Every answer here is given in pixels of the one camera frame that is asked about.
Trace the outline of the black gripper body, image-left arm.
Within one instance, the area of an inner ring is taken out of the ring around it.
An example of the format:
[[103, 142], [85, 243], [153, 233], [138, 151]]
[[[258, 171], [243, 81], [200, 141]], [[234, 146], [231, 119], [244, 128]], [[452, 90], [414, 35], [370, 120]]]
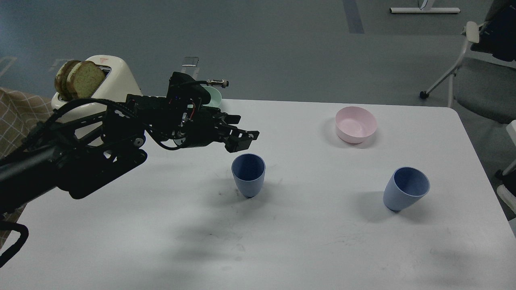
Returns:
[[226, 113], [219, 109], [162, 110], [160, 112], [160, 147], [178, 150], [205, 147], [224, 140], [220, 126]]

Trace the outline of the black robot arm image left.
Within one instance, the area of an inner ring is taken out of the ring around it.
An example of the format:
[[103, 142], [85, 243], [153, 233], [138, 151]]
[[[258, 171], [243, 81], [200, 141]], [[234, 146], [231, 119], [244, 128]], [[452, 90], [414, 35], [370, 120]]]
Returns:
[[173, 72], [165, 97], [80, 99], [54, 110], [1, 159], [1, 213], [56, 187], [85, 198], [146, 161], [146, 136], [169, 151], [211, 143], [223, 143], [230, 153], [247, 150], [259, 132], [240, 130], [239, 115], [208, 106], [208, 85], [228, 82]]

